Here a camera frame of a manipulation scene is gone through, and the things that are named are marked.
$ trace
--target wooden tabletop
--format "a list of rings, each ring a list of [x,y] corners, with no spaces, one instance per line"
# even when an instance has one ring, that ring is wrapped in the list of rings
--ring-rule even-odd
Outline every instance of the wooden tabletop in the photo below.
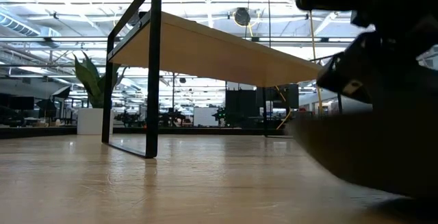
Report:
[[[111,61],[147,67],[149,28],[141,29]],[[270,87],[313,80],[321,66],[237,36],[162,12],[160,69]]]

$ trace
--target wall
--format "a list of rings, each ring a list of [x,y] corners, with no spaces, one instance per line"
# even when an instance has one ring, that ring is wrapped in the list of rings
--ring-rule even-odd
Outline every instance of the wall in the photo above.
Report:
[[[324,101],[332,98],[337,98],[337,94],[328,90],[321,91],[321,100]],[[312,110],[313,107],[312,103],[317,103],[317,102],[318,102],[317,93],[305,94],[299,97],[300,106],[310,104],[309,105],[311,107],[310,111],[314,111]],[[342,110],[345,113],[357,112],[363,110],[372,110],[372,106],[370,104],[362,103],[360,101],[356,101],[347,97],[342,97]]]
[[[24,84],[21,79],[0,79],[0,93],[48,99],[56,90],[65,87],[56,82],[44,82],[31,79],[31,84]]]

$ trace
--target wooden floor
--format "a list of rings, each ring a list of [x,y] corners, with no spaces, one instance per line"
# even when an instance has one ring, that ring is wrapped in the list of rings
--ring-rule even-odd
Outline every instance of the wooden floor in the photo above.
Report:
[[[0,223],[436,221],[413,201],[338,181],[288,139],[160,136],[156,160],[99,141],[0,140]]]

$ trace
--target black metal frame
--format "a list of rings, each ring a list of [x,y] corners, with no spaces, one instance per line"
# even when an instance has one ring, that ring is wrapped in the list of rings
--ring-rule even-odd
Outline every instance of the black metal frame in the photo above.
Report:
[[[151,0],[151,9],[144,15],[136,26],[120,41],[114,48],[114,41],[118,33],[128,23],[129,19],[134,16],[140,6],[146,0],[134,0],[128,7],[122,18],[116,24],[107,39],[107,63],[105,67],[105,93],[103,104],[103,125],[102,125],[102,142],[111,147],[121,149],[128,153],[141,156],[143,158],[154,158],[157,156],[158,147],[158,90],[159,90],[159,51],[161,38],[161,17],[162,17],[162,0]],[[148,97],[147,97],[147,120],[146,120],[146,151],[141,154],[140,151],[133,151],[122,145],[116,145],[110,142],[110,119],[112,106],[112,89],[113,63],[110,62],[112,57],[117,54],[129,41],[144,27],[150,26],[149,32],[149,75],[148,75]]]
[[[266,114],[266,88],[262,88],[263,91],[263,132],[264,136],[268,137],[268,117]]]

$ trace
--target white planter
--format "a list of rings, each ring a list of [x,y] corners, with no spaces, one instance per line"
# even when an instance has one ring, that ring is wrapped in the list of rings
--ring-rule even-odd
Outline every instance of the white planter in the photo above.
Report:
[[[81,108],[77,113],[78,135],[102,135],[103,108]],[[109,133],[112,134],[114,113],[111,110]]]

